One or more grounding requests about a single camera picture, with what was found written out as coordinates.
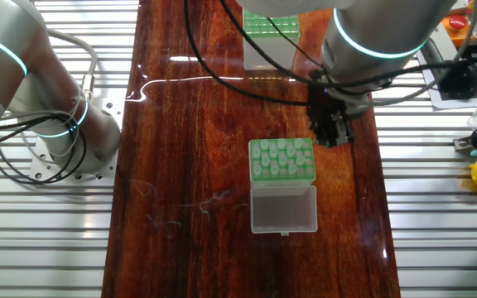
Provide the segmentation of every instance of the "transparent plastic box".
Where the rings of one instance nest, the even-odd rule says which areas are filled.
[[[312,233],[318,229],[314,186],[251,189],[253,233]]]

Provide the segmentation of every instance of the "red button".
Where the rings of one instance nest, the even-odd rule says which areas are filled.
[[[452,16],[449,20],[452,29],[461,30],[467,26],[467,18],[463,16]]]

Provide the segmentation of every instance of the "metal slat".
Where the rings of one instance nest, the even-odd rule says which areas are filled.
[[[106,249],[92,251],[0,249],[0,267],[103,268]]]
[[[0,207],[5,204],[30,204],[30,207],[38,204],[107,204],[112,202],[111,195],[60,195],[60,196],[44,196],[44,195],[0,195]]]
[[[53,249],[52,257],[53,260],[59,258],[56,252],[60,250],[70,249],[75,251],[76,249],[93,249],[93,250],[106,250],[108,247],[108,240],[98,240],[98,239],[85,239],[85,240],[57,240],[57,239],[41,239],[41,240],[30,240],[30,239],[4,239],[0,240],[0,249],[4,250],[16,250],[21,249],[22,252],[36,252],[39,248],[42,249]],[[104,259],[100,259],[102,265],[104,266]],[[1,266],[13,266],[10,263],[3,263]]]
[[[477,268],[477,250],[397,250],[395,252],[397,268]]]
[[[103,283],[103,269],[0,269],[0,287],[94,288]]]
[[[477,270],[399,269],[398,279],[407,288],[477,288]]]
[[[402,298],[477,298],[477,291],[429,291],[405,290],[401,291]]]
[[[390,212],[392,229],[477,229],[477,213]]]
[[[48,241],[52,239],[60,240],[108,240],[108,231],[83,230],[79,232],[66,231],[15,231],[0,230],[0,239],[2,240],[39,240]]]
[[[100,290],[0,290],[0,298],[99,298]]]
[[[109,213],[36,214],[0,213],[0,229],[109,229]]]

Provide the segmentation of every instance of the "reddish wood surface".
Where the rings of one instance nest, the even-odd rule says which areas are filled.
[[[306,99],[303,84],[244,72],[242,39],[218,0],[190,7],[196,42],[218,74]],[[318,60],[329,17],[300,18],[300,45]],[[314,148],[318,231],[255,235],[248,142],[313,137],[306,110],[240,96],[176,56],[194,56],[183,2],[141,1],[130,90],[147,86],[140,100],[130,92],[124,115],[103,297],[399,297],[373,111],[353,122],[354,144]],[[296,54],[298,73],[312,66]]]

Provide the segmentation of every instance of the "gray cable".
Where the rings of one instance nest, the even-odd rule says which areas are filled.
[[[474,32],[476,23],[477,23],[477,1],[474,1],[474,8],[472,9],[472,20],[470,21],[469,33],[467,34],[465,41],[463,42],[463,45],[458,50],[457,55],[454,57],[453,62],[458,62],[463,56],[463,54],[465,53],[465,51],[467,50],[467,47],[469,46],[469,43],[470,43],[470,38],[472,37],[472,34]],[[445,77],[448,75],[449,72],[450,72],[450,69],[443,71],[443,73],[440,76],[435,78],[434,81],[429,83],[426,87],[424,87],[423,89],[413,94],[405,96],[401,99],[383,100],[378,102],[362,102],[358,99],[353,99],[348,95],[337,92],[336,90],[329,89],[329,91],[335,94],[335,97],[337,99],[344,100],[345,102],[348,102],[348,103],[354,103],[359,106],[367,106],[367,107],[383,107],[390,104],[401,103],[403,101],[414,99],[415,97],[425,93],[426,91],[432,89],[432,87],[434,87],[435,85],[439,84],[443,79],[445,79]]]
[[[77,46],[81,46],[84,50],[88,51],[88,53],[91,55],[91,65],[89,66],[87,75],[92,75],[95,72],[95,68],[97,68],[97,63],[99,62],[99,57],[92,46],[90,46],[87,42],[82,41],[80,38],[56,30],[47,29],[47,33],[49,33],[49,36],[70,42]]]

